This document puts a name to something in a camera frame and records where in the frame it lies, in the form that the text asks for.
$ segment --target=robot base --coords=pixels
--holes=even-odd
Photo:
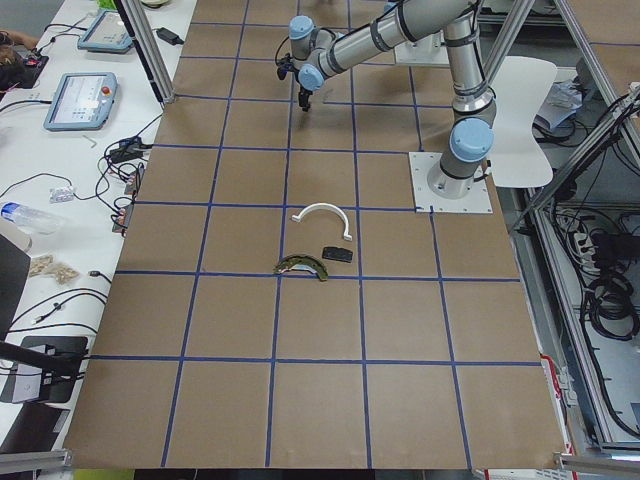
[[[440,162],[441,153],[410,152],[411,181],[413,198],[417,212],[438,213],[493,213],[491,199],[484,180],[472,182],[469,191],[462,198],[449,199],[435,193],[427,180],[431,169]],[[478,167],[476,177],[482,175]]]
[[[396,45],[394,54],[396,65],[449,68],[442,32],[429,35],[416,43],[404,42]]]

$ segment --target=robotic arm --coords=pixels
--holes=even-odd
[[[476,26],[482,1],[395,0],[370,24],[342,36],[316,27],[309,17],[295,17],[289,24],[291,53],[278,60],[278,77],[294,74],[300,84],[298,103],[308,111],[309,96],[326,79],[407,40],[417,42],[443,30],[455,91],[455,123],[449,148],[428,181],[438,195],[461,198],[493,144],[496,107],[480,62]]]

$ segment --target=blue joint cap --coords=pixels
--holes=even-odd
[[[324,77],[316,67],[305,63],[298,72],[298,82],[307,90],[315,92],[324,85]]]
[[[479,118],[467,118],[453,127],[449,137],[451,152],[467,163],[482,160],[493,145],[493,130]]]
[[[309,35],[314,28],[313,20],[305,15],[298,15],[289,22],[289,38],[300,40]]]

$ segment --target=white table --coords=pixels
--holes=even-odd
[[[166,27],[183,39],[197,0],[172,0],[157,10],[145,10],[152,28]],[[80,26],[87,27],[95,18],[98,9],[93,0],[66,0],[53,23],[74,24],[85,18]],[[64,30],[50,28],[42,37],[39,46]],[[18,105],[0,114],[0,191],[9,185],[35,175],[48,172],[68,177],[77,187],[81,197],[93,195],[100,173],[96,167],[106,146],[121,138],[129,137],[141,130],[149,121],[162,113],[146,79],[142,64],[134,49],[124,55],[90,53],[76,48],[75,37],[62,36],[46,47],[43,54],[50,57],[36,87],[31,90],[9,92],[0,107],[25,99],[51,100],[64,73],[113,72],[118,79],[118,92],[110,118],[101,130],[86,132],[48,132],[42,127],[48,105]],[[171,46],[158,40],[160,52],[167,70],[173,77],[181,46]],[[152,143],[158,121],[145,130],[142,139]],[[111,189],[104,195],[107,202],[122,195],[124,184],[109,179]],[[110,210],[97,199],[74,200],[67,203],[50,204],[49,188],[64,186],[65,182],[50,177],[41,177],[12,189],[0,199],[3,202],[18,202],[30,207],[58,214],[67,219],[64,227],[51,236],[32,235],[31,257],[52,254],[55,261],[67,263],[81,275],[70,285],[58,285],[51,277],[34,277],[27,281],[18,314],[46,297],[75,287],[109,290],[102,278],[91,278],[90,270],[99,270],[112,277],[120,255],[123,239],[111,233]],[[50,310],[53,302],[43,305],[22,319],[15,328],[28,328],[38,315]],[[102,305],[95,299],[82,297],[69,302],[55,313],[46,324],[66,322],[84,323],[98,328]],[[20,344],[28,335],[87,335],[91,332],[78,327],[59,327],[35,332],[15,333],[7,341]],[[7,377],[0,377],[0,388]],[[77,382],[70,402],[60,406],[73,409],[80,390]],[[0,404],[0,439],[3,439],[13,424],[20,405]],[[54,448],[61,448],[69,420]]]

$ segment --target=person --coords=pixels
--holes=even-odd
[[[24,32],[0,28],[0,44],[2,45],[24,45],[24,48],[27,50],[33,50],[36,48],[39,40],[39,38]]]
[[[25,81],[23,59],[14,46],[23,45],[33,51],[39,39],[16,30],[0,28],[0,100],[11,88],[18,87]]]

